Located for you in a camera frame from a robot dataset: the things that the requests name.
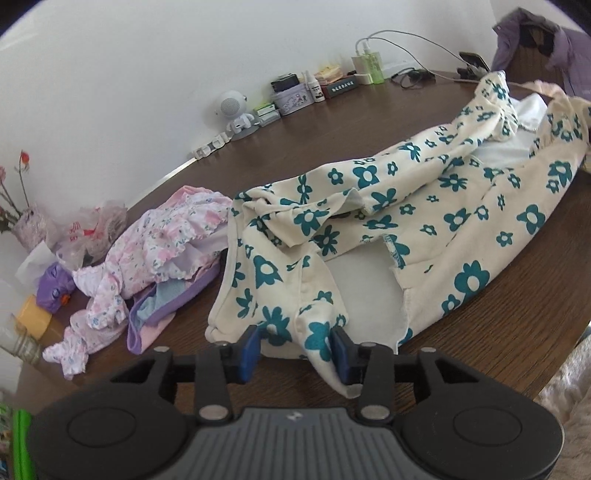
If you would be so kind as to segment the cream teal flower garment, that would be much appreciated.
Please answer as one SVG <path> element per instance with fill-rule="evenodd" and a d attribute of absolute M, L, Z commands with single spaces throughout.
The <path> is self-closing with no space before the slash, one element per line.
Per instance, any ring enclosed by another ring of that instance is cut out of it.
<path fill-rule="evenodd" d="M 516 100 L 493 72 L 447 124 L 243 191 L 205 335 L 256 326 L 263 354 L 308 360 L 355 398 L 332 329 L 398 348 L 465 304 L 542 229 L 589 150 L 588 100 Z"/>

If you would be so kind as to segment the purple trimmed pastel garment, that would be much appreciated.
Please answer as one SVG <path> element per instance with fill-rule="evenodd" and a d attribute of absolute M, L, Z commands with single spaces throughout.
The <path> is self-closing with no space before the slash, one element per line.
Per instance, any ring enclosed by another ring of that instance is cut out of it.
<path fill-rule="evenodd" d="M 176 312 L 194 299 L 221 271 L 218 260 L 200 269 L 189 280 L 154 283 L 133 297 L 128 316 L 127 349 L 140 355 L 171 323 Z"/>

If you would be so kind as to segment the purple plush toy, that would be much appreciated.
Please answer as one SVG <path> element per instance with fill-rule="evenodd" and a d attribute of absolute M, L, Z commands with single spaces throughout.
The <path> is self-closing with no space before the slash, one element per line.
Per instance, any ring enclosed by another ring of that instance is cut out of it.
<path fill-rule="evenodd" d="M 69 271 L 54 262 L 39 280 L 36 304 L 45 311 L 55 314 L 69 299 L 76 285 Z"/>

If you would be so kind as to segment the crumpled plastic bag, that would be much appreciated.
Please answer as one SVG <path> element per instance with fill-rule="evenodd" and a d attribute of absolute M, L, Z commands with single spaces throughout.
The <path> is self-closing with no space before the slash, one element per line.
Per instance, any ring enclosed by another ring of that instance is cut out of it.
<path fill-rule="evenodd" d="M 127 225 L 127 208 L 107 201 L 94 208 L 82 208 L 59 223 L 55 255 L 70 272 L 100 261 Z"/>

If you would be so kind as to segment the white tissue pack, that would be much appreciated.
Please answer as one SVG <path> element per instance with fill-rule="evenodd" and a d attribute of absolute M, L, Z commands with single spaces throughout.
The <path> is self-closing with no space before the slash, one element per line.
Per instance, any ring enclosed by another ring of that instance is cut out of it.
<path fill-rule="evenodd" d="M 15 277 L 27 292 L 35 294 L 41 277 L 56 261 L 55 254 L 41 241 L 18 267 Z"/>

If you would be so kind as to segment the white power strip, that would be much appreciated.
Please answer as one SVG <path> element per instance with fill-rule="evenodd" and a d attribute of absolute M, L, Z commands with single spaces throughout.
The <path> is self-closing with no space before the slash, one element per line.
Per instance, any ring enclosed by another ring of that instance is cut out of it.
<path fill-rule="evenodd" d="M 197 147 L 190 152 L 190 159 L 201 160 L 210 155 L 214 152 L 221 150 L 226 144 L 228 144 L 231 140 L 231 136 L 228 135 L 226 132 L 220 132 L 216 136 L 214 136 L 211 141 L 202 144 L 201 146 Z"/>

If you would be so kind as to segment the vase with dried roses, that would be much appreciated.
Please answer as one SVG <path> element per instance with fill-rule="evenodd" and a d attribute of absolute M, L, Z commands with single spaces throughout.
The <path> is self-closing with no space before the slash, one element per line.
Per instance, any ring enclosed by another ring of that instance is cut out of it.
<path fill-rule="evenodd" d="M 7 170 L 4 166 L 1 167 L 1 233 L 12 234 L 28 253 L 46 241 L 49 234 L 47 217 L 30 202 L 27 194 L 24 175 L 29 169 L 30 156 L 21 150 L 15 171 L 25 205 L 19 207 L 6 185 Z"/>

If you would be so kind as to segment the white round robot toy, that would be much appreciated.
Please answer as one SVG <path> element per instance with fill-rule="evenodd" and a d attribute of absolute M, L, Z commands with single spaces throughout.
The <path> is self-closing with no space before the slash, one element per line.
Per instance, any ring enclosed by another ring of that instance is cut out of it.
<path fill-rule="evenodd" d="M 247 107 L 247 98 L 235 90 L 228 90 L 218 98 L 216 114 L 226 122 L 225 132 L 231 141 L 238 141 L 259 130 L 259 121 Z"/>

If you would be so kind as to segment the black label box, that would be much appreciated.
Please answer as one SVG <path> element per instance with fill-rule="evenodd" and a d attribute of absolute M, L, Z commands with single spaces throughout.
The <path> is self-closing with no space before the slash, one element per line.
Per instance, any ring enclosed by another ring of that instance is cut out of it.
<path fill-rule="evenodd" d="M 347 76 L 342 79 L 336 80 L 335 82 L 325 85 L 324 92 L 325 97 L 328 99 L 335 98 L 339 95 L 345 94 L 346 92 L 355 90 L 359 87 L 359 83 L 355 76 Z"/>

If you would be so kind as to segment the small white dropper bottle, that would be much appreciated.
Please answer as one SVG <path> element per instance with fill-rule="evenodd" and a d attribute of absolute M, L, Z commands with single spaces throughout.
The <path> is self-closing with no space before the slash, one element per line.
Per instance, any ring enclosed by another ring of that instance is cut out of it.
<path fill-rule="evenodd" d="M 322 92 L 322 86 L 314 75 L 311 75 L 311 73 L 308 71 L 304 71 L 304 82 L 307 85 L 308 90 L 311 92 L 311 97 L 314 99 L 315 103 L 321 103 L 325 101 L 325 95 L 324 92 Z"/>

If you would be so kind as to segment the green liquid bottle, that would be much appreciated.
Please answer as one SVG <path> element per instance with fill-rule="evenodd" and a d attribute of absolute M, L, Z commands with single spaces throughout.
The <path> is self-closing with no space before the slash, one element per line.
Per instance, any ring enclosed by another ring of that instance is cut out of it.
<path fill-rule="evenodd" d="M 367 49 L 363 56 L 365 56 L 372 83 L 375 85 L 384 84 L 385 78 L 382 70 L 382 62 L 379 53 L 374 52 L 371 49 Z"/>

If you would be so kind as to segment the phone on clip stand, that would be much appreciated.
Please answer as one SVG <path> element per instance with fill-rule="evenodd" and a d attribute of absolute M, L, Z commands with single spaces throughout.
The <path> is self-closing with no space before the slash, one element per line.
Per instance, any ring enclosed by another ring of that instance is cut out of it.
<path fill-rule="evenodd" d="M 476 80 L 490 72 L 488 64 L 483 57 L 477 53 L 460 51 L 459 57 L 466 64 L 464 68 L 457 69 L 462 79 Z"/>

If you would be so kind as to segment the purple jacket on chair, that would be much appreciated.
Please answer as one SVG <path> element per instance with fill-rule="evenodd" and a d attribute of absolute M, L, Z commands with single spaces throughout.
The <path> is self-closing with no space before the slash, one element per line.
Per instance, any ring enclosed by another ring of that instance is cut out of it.
<path fill-rule="evenodd" d="M 525 84 L 555 83 L 570 96 L 590 98 L 590 36 L 564 28 L 521 7 L 494 27 L 493 71 Z"/>

